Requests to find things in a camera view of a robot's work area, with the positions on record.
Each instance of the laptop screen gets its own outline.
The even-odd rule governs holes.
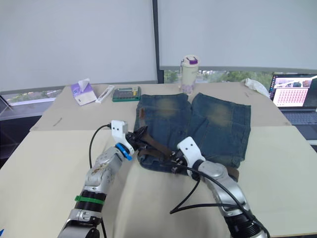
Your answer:
[[[274,75],[269,95],[278,107],[317,107],[317,76]]]

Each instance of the blue ring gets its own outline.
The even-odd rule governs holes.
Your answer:
[[[120,145],[120,143],[116,144],[116,147],[123,153],[124,157],[127,158],[127,160],[132,160],[132,157],[128,154],[128,152]]]

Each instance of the denim shorts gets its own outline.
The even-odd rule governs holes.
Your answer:
[[[245,159],[250,134],[251,106],[220,100],[199,93],[192,104],[185,94],[142,95],[134,129],[148,126],[157,142],[176,151],[191,136],[206,160],[238,168]],[[150,155],[139,156],[144,168],[170,172]]]

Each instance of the green band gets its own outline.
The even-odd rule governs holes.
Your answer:
[[[104,205],[104,201],[95,199],[95,198],[90,198],[90,197],[82,197],[82,196],[76,196],[75,197],[76,202],[93,202],[93,203],[98,203],[101,205]]]

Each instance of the laptop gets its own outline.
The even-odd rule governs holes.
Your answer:
[[[307,140],[317,140],[316,74],[275,74],[269,95]]]

